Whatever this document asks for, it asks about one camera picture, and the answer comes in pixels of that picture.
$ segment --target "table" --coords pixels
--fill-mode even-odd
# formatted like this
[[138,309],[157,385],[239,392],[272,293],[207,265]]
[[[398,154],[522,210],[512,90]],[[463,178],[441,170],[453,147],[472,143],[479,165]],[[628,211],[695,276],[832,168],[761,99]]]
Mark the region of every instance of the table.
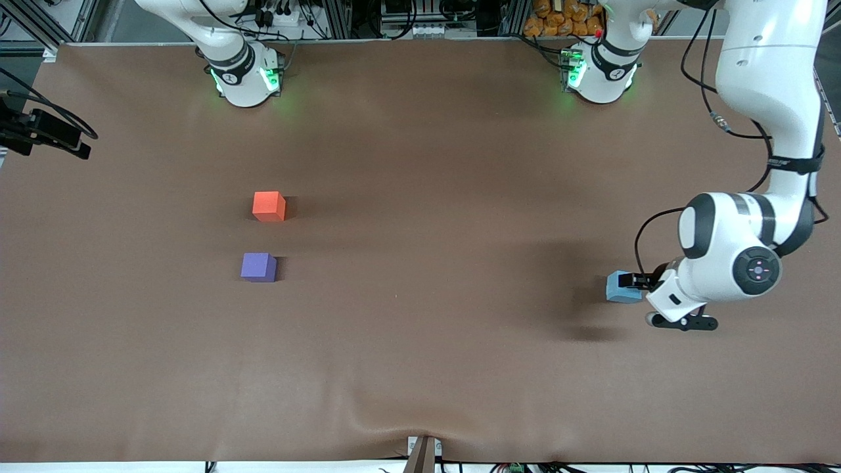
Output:
[[[464,461],[838,460],[841,219],[772,293],[710,306],[715,332],[604,301],[645,218],[764,169],[684,48],[653,41],[596,106],[517,41],[301,45],[281,98],[236,109],[190,47],[62,47],[36,87],[102,138],[0,172],[0,460],[377,458],[423,433]],[[275,189],[296,216],[256,221]],[[649,268],[675,227],[647,230]],[[241,281],[244,252],[283,280]]]

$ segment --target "light blue cube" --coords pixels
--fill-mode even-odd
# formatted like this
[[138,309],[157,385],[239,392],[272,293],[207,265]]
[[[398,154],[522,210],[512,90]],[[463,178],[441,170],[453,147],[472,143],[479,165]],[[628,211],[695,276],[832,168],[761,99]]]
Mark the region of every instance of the light blue cube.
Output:
[[643,300],[643,292],[639,289],[619,287],[619,276],[628,274],[627,271],[616,271],[607,277],[605,295],[610,302],[621,302],[622,304],[636,304]]

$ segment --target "power strip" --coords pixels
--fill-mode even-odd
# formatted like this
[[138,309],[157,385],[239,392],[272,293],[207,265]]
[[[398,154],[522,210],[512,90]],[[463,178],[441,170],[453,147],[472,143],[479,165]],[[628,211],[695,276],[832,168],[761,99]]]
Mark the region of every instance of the power strip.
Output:
[[301,19],[301,11],[298,9],[292,10],[291,15],[274,15],[274,25],[275,26],[289,26],[298,24],[298,21]]

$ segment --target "cable connector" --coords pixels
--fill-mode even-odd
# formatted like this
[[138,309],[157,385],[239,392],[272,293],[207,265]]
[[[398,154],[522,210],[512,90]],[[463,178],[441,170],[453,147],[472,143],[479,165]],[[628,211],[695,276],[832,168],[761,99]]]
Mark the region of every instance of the cable connector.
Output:
[[716,123],[718,128],[724,130],[725,133],[730,133],[730,125],[727,123],[727,120],[725,120],[724,117],[713,111],[710,112],[710,116],[712,117],[712,121]]

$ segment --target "foam cube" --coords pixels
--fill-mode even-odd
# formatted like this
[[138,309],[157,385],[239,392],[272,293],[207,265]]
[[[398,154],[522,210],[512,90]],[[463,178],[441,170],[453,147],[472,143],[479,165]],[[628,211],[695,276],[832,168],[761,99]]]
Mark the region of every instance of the foam cube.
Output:
[[278,261],[269,253],[246,253],[240,277],[252,283],[273,283]]
[[251,213],[259,221],[283,221],[286,219],[286,199],[277,190],[255,192]]
[[627,271],[615,271],[607,277],[605,295],[610,302],[622,304],[636,304],[643,300],[643,292],[639,289],[619,287],[619,275],[628,274]]

